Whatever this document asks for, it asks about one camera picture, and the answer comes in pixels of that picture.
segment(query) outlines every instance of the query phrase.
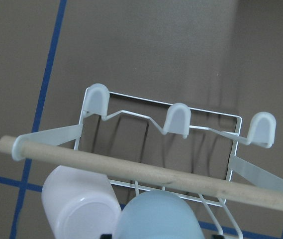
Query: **wooden dowel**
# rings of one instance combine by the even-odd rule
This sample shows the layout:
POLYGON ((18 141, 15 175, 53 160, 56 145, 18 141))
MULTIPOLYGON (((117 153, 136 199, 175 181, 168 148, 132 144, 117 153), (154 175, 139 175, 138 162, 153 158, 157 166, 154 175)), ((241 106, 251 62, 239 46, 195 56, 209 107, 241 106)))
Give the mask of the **wooden dowel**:
MULTIPOLYGON (((3 136, 0 152, 11 154, 15 139, 3 136)), ((32 141, 22 143, 21 154, 43 162, 283 211, 283 193, 274 190, 32 141)))

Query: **white container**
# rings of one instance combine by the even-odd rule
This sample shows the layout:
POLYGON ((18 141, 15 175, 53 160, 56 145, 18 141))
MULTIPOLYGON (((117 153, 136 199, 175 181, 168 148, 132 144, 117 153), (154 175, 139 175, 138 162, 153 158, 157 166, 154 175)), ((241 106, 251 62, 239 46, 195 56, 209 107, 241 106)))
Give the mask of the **white container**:
POLYGON ((113 239, 204 239, 189 205, 173 193, 156 190, 123 209, 113 239))
POLYGON ((121 213, 106 175, 65 166, 47 177, 42 203, 56 239, 99 239, 121 213))

